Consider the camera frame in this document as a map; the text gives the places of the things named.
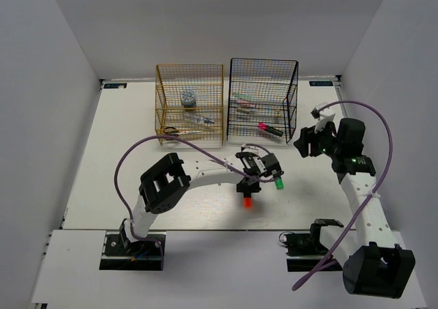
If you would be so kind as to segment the orange black highlighter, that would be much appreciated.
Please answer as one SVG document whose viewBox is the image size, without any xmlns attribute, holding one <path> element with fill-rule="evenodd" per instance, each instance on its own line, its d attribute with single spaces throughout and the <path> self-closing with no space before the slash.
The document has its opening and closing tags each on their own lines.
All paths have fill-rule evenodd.
<svg viewBox="0 0 438 309">
<path fill-rule="evenodd" d="M 250 196 L 244 196 L 244 198 L 243 198 L 243 207 L 245 209 L 252 209 L 252 207 L 253 207 L 253 199 Z"/>
</svg>

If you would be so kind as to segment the green black highlighter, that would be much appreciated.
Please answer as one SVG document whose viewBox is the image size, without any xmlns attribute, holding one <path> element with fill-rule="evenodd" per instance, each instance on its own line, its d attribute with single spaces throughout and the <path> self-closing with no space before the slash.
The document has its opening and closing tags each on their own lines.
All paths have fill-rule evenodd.
<svg viewBox="0 0 438 309">
<path fill-rule="evenodd" d="M 282 180 L 282 178 L 280 176 L 275 179 L 274 184 L 275 184 L 275 187 L 276 187 L 277 190 L 283 190 L 284 189 L 283 180 Z"/>
</svg>

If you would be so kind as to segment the pink black highlighter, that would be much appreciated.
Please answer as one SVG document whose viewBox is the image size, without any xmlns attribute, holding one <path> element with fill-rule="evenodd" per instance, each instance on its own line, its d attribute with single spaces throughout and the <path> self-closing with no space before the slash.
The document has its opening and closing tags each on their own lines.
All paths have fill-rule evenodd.
<svg viewBox="0 0 438 309">
<path fill-rule="evenodd" d="M 270 126 L 270 125 L 265 124 L 265 123 L 263 123 L 263 122 L 260 122 L 260 123 L 257 125 L 257 127 L 258 127 L 258 129 L 260 129 L 260 130 L 262 130 L 262 131 L 265 131 L 265 132 L 267 132 L 267 133 L 270 133 L 270 134 L 272 134 L 272 135 L 276 135 L 277 137 L 282 137 L 282 136 L 283 136 L 283 131 L 281 131 L 281 130 L 279 130 L 279 129 L 276 129 L 276 128 L 274 128 L 273 126 Z"/>
</svg>

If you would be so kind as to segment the grey white eraser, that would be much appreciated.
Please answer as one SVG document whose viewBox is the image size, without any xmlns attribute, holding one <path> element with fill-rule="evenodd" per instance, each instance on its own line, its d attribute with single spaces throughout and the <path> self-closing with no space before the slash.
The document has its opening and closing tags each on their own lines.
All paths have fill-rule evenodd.
<svg viewBox="0 0 438 309">
<path fill-rule="evenodd" d="M 255 116 L 256 110 L 254 108 L 247 108 L 247 107 L 237 107 L 236 112 L 247 115 L 247 116 Z"/>
</svg>

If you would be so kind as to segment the green correction tape dispenser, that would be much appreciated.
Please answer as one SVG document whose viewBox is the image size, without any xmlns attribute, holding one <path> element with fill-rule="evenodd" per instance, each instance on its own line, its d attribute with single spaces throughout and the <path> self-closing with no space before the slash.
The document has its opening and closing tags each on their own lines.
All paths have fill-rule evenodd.
<svg viewBox="0 0 438 309">
<path fill-rule="evenodd" d="M 238 94 L 238 93 L 234 93 L 232 95 L 233 98 L 238 99 L 238 100 L 247 100 L 250 101 L 252 100 L 252 97 L 246 94 Z"/>
</svg>

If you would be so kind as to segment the pink correction tape dispenser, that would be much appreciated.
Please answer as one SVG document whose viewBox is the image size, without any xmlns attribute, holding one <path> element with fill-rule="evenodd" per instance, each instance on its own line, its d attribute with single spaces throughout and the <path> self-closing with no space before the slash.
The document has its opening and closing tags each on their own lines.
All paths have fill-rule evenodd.
<svg viewBox="0 0 438 309">
<path fill-rule="evenodd" d="M 238 99 L 236 103 L 242 107 L 253 107 L 255 104 L 247 100 Z"/>
</svg>

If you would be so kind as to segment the black handled scissors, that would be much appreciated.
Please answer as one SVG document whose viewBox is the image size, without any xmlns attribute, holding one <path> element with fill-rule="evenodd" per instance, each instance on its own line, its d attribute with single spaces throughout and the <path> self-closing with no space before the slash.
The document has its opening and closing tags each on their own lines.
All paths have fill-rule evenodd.
<svg viewBox="0 0 438 309">
<path fill-rule="evenodd" d="M 203 133 L 203 131 L 201 130 L 178 129 L 173 126 L 167 126 L 161 129 L 161 132 L 166 139 L 191 137 L 191 136 L 201 135 Z"/>
</svg>

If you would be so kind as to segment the round blue white tape tin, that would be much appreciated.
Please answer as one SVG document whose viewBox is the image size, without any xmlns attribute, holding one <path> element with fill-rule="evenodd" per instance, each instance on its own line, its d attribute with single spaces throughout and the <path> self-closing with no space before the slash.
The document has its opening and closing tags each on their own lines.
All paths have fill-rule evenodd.
<svg viewBox="0 0 438 309">
<path fill-rule="evenodd" d="M 181 105 L 185 109 L 191 109 L 196 107 L 196 95 L 193 90 L 184 90 L 180 94 Z"/>
</svg>

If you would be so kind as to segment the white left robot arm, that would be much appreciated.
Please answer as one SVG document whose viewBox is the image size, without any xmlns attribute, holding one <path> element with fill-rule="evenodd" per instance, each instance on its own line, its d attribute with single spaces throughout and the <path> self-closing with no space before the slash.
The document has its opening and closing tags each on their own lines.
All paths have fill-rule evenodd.
<svg viewBox="0 0 438 309">
<path fill-rule="evenodd" d="M 261 191 L 261 178 L 276 179 L 282 174 L 273 153 L 260 157 L 238 152 L 218 163 L 213 159 L 186 163 L 175 152 L 167 154 L 141 175 L 137 203 L 120 226 L 120 243 L 128 254 L 140 252 L 144 243 L 152 241 L 148 233 L 157 216 L 176 207 L 189 190 L 233 184 L 248 198 Z"/>
</svg>

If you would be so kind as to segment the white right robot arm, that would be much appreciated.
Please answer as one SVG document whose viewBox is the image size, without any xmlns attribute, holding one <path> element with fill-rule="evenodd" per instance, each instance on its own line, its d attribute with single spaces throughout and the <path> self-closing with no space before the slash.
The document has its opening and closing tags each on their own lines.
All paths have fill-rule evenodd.
<svg viewBox="0 0 438 309">
<path fill-rule="evenodd" d="M 342 267 L 346 291 L 353 295 L 401 298 L 415 266 L 411 250 L 393 236 L 381 206 L 376 171 L 371 158 L 363 155 L 365 125 L 343 118 L 338 125 L 319 121 L 305 127 L 294 142 L 302 157 L 327 155 L 337 175 L 350 210 L 352 223 L 324 221 L 309 236 L 310 248 Z"/>
</svg>

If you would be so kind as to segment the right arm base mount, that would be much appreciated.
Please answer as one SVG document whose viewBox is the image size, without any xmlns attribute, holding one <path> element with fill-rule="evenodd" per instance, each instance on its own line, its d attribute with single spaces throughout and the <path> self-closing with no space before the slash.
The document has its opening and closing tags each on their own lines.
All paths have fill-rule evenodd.
<svg viewBox="0 0 438 309">
<path fill-rule="evenodd" d="M 311 234 L 301 232 L 282 232 L 279 243 L 286 249 L 287 271 L 310 272 L 328 250 L 314 243 Z"/>
</svg>

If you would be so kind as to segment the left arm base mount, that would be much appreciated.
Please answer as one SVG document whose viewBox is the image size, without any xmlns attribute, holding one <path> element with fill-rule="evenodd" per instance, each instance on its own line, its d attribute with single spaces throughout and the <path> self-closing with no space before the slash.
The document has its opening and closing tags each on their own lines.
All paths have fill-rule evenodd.
<svg viewBox="0 0 438 309">
<path fill-rule="evenodd" d="M 162 271 L 163 267 L 156 242 L 140 241 L 126 250 L 118 233 L 105 235 L 99 263 L 101 271 Z"/>
</svg>

